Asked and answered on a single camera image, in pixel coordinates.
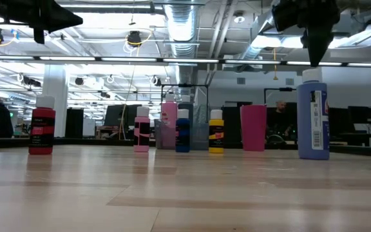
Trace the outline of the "grey translucent plastic bin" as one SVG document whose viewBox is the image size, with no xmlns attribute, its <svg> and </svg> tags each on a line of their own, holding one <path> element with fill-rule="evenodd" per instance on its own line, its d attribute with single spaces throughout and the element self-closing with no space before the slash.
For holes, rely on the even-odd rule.
<svg viewBox="0 0 371 232">
<path fill-rule="evenodd" d="M 155 119 L 155 140 L 156 148 L 160 150 L 174 150 L 165 149 L 162 144 L 162 127 L 161 119 Z M 194 106 L 193 110 L 193 127 L 191 128 L 191 150 L 208 150 L 209 144 L 209 125 L 207 120 L 207 106 Z"/>
</svg>

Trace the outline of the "small red paint bottle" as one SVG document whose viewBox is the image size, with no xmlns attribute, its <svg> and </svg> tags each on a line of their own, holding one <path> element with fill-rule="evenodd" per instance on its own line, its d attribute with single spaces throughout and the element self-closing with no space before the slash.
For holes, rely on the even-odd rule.
<svg viewBox="0 0 371 232">
<path fill-rule="evenodd" d="M 50 155 L 53 151 L 56 114 L 54 105 L 55 98 L 51 95 L 38 95 L 36 98 L 30 127 L 30 155 Z"/>
</svg>

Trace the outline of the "large dark monitor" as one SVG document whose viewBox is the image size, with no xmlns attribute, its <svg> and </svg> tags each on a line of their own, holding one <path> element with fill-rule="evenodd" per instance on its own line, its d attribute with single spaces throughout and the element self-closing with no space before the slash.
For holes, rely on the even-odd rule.
<svg viewBox="0 0 371 232">
<path fill-rule="evenodd" d="M 137 116 L 139 104 L 134 105 L 111 105 L 107 107 L 104 120 L 105 126 L 119 126 L 123 121 L 123 127 L 133 126 Z"/>
</svg>

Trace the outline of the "small dark blue paint bottle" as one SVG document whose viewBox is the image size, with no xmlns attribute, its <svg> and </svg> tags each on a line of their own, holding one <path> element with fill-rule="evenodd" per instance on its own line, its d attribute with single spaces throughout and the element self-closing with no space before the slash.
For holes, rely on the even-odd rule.
<svg viewBox="0 0 371 232">
<path fill-rule="evenodd" d="M 188 153 L 191 150 L 191 123 L 189 120 L 189 110 L 179 109 L 176 120 L 176 140 L 175 151 L 178 153 Z"/>
</svg>

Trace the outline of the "small yellow paint bottle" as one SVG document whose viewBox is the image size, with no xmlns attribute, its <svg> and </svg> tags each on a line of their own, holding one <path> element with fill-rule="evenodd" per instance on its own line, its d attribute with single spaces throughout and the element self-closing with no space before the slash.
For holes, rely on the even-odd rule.
<svg viewBox="0 0 371 232">
<path fill-rule="evenodd" d="M 209 120 L 209 153 L 224 152 L 224 120 L 222 110 L 212 110 Z"/>
</svg>

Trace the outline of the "small dark monitor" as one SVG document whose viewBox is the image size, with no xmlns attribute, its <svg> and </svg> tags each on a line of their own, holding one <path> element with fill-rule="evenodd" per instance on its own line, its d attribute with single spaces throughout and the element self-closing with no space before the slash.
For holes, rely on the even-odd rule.
<svg viewBox="0 0 371 232">
<path fill-rule="evenodd" d="M 371 124 L 371 107 L 349 106 L 348 113 L 353 124 Z"/>
</svg>

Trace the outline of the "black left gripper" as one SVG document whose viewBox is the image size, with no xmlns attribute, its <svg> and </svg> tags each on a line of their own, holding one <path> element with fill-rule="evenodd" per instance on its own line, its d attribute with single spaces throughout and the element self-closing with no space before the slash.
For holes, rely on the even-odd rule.
<svg viewBox="0 0 371 232">
<path fill-rule="evenodd" d="M 83 18 L 60 6 L 55 0 L 35 0 L 34 3 L 35 22 L 32 23 L 32 28 L 36 43 L 44 44 L 44 32 L 51 32 L 51 13 L 54 20 L 52 32 L 83 23 Z"/>
</svg>

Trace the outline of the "upright silver spiral duct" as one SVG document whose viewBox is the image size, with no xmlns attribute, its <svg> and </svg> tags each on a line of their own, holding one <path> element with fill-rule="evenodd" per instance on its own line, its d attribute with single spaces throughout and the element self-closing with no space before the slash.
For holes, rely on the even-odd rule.
<svg viewBox="0 0 371 232">
<path fill-rule="evenodd" d="M 167 30 L 174 58 L 193 59 L 196 57 L 197 22 L 199 6 L 196 0 L 173 0 L 165 5 Z"/>
</svg>

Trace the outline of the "black cabinet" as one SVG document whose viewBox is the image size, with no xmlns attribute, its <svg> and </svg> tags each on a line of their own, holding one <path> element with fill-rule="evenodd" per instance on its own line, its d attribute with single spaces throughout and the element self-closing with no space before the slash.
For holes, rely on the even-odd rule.
<svg viewBox="0 0 371 232">
<path fill-rule="evenodd" d="M 67 109 L 65 137 L 71 139 L 81 139 L 83 133 L 83 109 Z"/>
</svg>

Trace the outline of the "large silver ventilation duct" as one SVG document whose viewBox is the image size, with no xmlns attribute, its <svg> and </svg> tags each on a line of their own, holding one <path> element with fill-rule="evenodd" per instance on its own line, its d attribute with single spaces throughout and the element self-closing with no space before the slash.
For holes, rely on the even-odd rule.
<svg viewBox="0 0 371 232">
<path fill-rule="evenodd" d="M 253 60 L 255 59 L 261 52 L 261 50 L 265 47 L 263 45 L 256 44 L 254 41 L 260 37 L 260 35 L 271 28 L 274 28 L 274 19 L 272 16 L 271 11 L 256 16 L 251 28 L 250 28 L 250 41 L 247 45 L 246 49 L 240 55 L 240 59 L 243 60 Z"/>
</svg>

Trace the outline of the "dark desk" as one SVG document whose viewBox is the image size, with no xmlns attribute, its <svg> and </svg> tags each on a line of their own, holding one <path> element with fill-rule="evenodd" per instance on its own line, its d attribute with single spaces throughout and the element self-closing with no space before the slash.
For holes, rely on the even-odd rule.
<svg viewBox="0 0 371 232">
<path fill-rule="evenodd" d="M 370 146 L 371 133 L 341 133 L 338 138 L 349 146 Z"/>
</svg>

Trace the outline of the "white pillar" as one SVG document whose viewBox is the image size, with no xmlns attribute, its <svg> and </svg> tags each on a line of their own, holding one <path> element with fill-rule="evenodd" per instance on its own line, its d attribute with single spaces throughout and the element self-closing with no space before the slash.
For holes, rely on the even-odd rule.
<svg viewBox="0 0 371 232">
<path fill-rule="evenodd" d="M 68 101 L 69 77 L 65 65 L 45 64 L 43 76 L 43 94 L 53 96 L 55 132 L 54 137 L 64 137 L 66 132 L 66 114 Z"/>
</svg>

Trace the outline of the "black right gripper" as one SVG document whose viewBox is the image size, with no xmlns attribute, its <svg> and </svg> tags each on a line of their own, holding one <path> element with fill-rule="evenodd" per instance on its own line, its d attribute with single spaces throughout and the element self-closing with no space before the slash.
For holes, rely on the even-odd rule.
<svg viewBox="0 0 371 232">
<path fill-rule="evenodd" d="M 304 29 L 301 43 L 308 48 L 311 67 L 316 67 L 334 38 L 333 26 L 340 20 L 337 1 L 280 0 L 271 12 L 277 31 L 291 26 Z"/>
</svg>

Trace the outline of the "small pink paint bottle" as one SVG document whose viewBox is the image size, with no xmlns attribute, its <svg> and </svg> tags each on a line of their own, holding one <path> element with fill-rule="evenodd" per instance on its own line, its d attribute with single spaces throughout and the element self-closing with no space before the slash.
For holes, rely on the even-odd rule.
<svg viewBox="0 0 371 232">
<path fill-rule="evenodd" d="M 150 138 L 149 108 L 139 106 L 135 117 L 134 152 L 148 152 Z"/>
</svg>

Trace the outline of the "pinkish red plastic cup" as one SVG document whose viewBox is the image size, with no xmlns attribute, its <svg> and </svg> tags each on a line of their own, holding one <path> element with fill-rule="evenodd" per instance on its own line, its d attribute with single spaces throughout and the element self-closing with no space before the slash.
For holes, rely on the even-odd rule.
<svg viewBox="0 0 371 232">
<path fill-rule="evenodd" d="M 265 105 L 244 105 L 240 108 L 244 151 L 264 151 L 267 127 Z"/>
</svg>

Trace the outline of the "large blue paint bottle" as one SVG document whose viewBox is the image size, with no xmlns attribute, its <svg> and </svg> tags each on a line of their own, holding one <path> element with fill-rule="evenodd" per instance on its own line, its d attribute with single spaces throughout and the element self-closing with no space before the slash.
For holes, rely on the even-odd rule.
<svg viewBox="0 0 371 232">
<path fill-rule="evenodd" d="M 328 160 L 329 119 L 327 85 L 321 68 L 305 70 L 297 92 L 298 154 L 301 159 Z"/>
</svg>

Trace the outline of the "large pink paint bottle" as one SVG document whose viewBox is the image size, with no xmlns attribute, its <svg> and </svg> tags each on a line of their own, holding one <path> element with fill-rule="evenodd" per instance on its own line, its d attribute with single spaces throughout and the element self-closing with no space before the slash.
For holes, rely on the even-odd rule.
<svg viewBox="0 0 371 232">
<path fill-rule="evenodd" d="M 175 149 L 177 109 L 175 95 L 166 94 L 165 102 L 161 105 L 162 144 L 165 149 Z"/>
</svg>

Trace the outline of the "person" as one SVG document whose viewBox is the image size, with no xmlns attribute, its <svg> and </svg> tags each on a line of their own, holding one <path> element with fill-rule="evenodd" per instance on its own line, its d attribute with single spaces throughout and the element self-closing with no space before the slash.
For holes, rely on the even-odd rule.
<svg viewBox="0 0 371 232">
<path fill-rule="evenodd" d="M 0 138 L 9 139 L 13 134 L 10 112 L 0 99 Z"/>
<path fill-rule="evenodd" d="M 287 111 L 287 103 L 278 101 L 276 109 L 267 115 L 267 144 L 285 144 L 294 140 L 295 123 L 293 116 Z"/>
</svg>

